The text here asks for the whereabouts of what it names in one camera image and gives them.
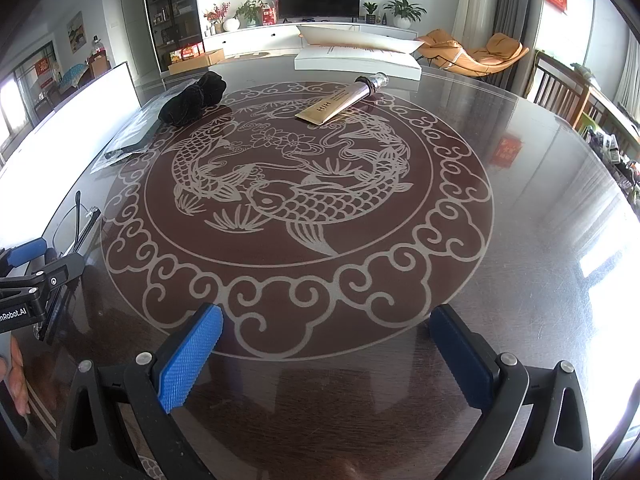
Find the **person's hand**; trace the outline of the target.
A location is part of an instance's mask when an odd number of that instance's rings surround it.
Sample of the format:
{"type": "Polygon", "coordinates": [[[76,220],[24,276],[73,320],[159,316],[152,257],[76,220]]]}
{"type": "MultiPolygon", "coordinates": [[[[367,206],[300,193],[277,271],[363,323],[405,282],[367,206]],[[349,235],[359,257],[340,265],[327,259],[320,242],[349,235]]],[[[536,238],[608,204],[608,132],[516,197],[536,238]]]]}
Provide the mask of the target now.
{"type": "Polygon", "coordinates": [[[10,333],[1,335],[0,367],[1,380],[6,383],[17,413],[26,416],[30,413],[30,408],[24,361],[17,340],[10,333]]]}

